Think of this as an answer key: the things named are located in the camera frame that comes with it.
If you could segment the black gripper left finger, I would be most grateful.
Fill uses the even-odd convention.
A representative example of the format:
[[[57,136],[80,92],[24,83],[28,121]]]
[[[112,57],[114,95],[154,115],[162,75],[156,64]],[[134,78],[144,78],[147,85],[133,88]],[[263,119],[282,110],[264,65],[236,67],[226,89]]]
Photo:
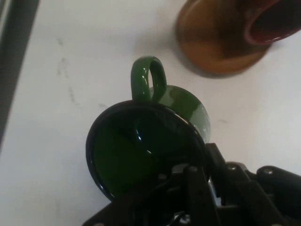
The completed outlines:
[[[203,167],[187,164],[158,174],[113,200],[85,226],[220,226]]]

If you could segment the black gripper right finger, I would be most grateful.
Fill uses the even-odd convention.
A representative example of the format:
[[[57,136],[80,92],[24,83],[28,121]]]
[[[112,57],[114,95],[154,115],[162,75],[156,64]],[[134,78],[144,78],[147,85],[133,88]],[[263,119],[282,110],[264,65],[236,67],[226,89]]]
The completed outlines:
[[[224,219],[244,226],[299,226],[301,177],[275,166],[250,172],[240,162],[226,162],[214,143],[206,145],[208,175],[221,199]]]

